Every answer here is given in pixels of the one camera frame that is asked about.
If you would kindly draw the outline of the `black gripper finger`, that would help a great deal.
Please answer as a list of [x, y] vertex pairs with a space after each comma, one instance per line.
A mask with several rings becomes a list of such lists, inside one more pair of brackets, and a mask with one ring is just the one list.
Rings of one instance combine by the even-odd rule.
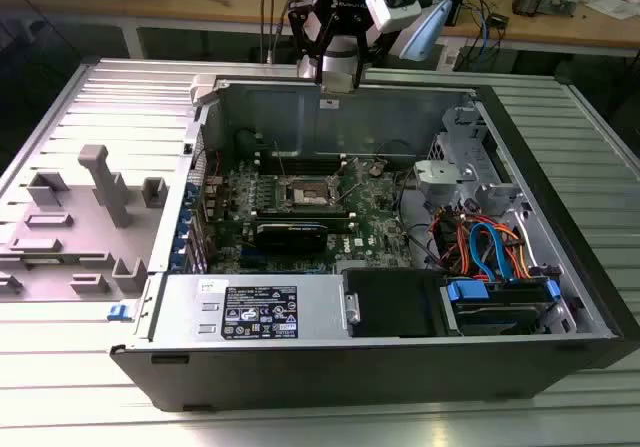
[[323, 83], [323, 63], [331, 43], [331, 1], [292, 0], [287, 17], [301, 72]]
[[351, 55], [351, 89], [356, 90], [365, 70], [379, 64], [389, 51], [389, 36], [380, 33], [370, 17], [352, 14], [349, 18], [354, 49]]

